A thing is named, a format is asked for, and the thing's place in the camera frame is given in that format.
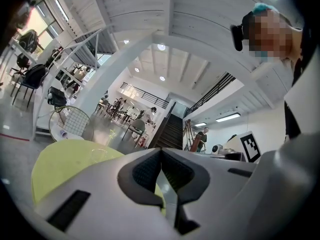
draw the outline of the glass cup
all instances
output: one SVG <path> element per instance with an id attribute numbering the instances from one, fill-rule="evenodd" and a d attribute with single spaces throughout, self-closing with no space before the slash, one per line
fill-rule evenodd
<path id="1" fill-rule="evenodd" d="M 102 162 L 107 158 L 107 151 L 104 149 L 93 149 L 91 151 L 90 162 L 92 165 Z"/>

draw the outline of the teal hair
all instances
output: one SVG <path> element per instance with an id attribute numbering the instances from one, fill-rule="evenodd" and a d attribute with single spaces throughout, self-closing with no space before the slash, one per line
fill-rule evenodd
<path id="1" fill-rule="evenodd" d="M 273 10 L 273 11 L 276 11 L 277 13 L 279 13 L 279 11 L 273 7 L 272 5 L 268 5 L 268 4 L 265 4 L 265 3 L 262 3 L 262 2 L 257 2 L 253 9 L 252 9 L 252 13 L 253 15 L 258 15 L 264 11 L 266 11 L 267 9 L 270 9 L 270 10 Z"/>

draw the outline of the person in green shirt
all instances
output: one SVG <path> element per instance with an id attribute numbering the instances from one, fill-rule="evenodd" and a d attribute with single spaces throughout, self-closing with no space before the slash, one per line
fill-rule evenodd
<path id="1" fill-rule="evenodd" d="M 197 153 L 201 152 L 203 146 L 204 146 L 204 150 L 206 150 L 207 132 L 209 132 L 209 128 L 208 127 L 204 127 L 203 131 L 199 131 L 198 132 L 198 134 L 201 135 L 201 139 L 200 139 L 200 142 L 198 144 L 198 148 L 196 149 Z"/>

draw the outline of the yellow-green table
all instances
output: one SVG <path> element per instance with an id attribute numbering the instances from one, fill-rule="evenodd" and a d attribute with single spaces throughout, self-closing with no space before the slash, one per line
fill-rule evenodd
<path id="1" fill-rule="evenodd" d="M 108 146 L 88 140 L 66 139 L 47 146 L 31 173 L 33 202 L 37 204 L 49 192 L 90 166 L 91 152 L 95 149 L 107 151 L 100 162 L 124 156 Z M 166 215 L 165 199 L 158 185 L 154 193 L 162 198 L 164 207 L 161 212 Z"/>

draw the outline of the wire chair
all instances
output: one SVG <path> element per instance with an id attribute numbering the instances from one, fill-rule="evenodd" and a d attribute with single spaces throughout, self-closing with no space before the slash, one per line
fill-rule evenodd
<path id="1" fill-rule="evenodd" d="M 56 142 L 66 139 L 91 141 L 94 125 L 81 109 L 67 105 L 53 111 L 49 120 L 49 132 Z"/>

